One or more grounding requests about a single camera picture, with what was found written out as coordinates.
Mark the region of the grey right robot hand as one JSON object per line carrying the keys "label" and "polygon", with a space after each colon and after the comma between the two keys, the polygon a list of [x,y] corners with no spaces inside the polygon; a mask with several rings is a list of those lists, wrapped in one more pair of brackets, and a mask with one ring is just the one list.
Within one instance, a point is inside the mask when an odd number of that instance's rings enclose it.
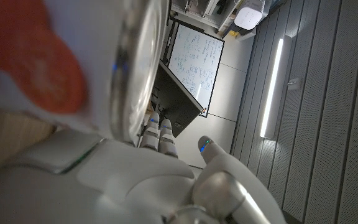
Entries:
{"label": "grey right robot hand", "polygon": [[0,223],[284,223],[261,181],[211,138],[199,174],[169,121],[141,147],[62,130],[0,168]]}

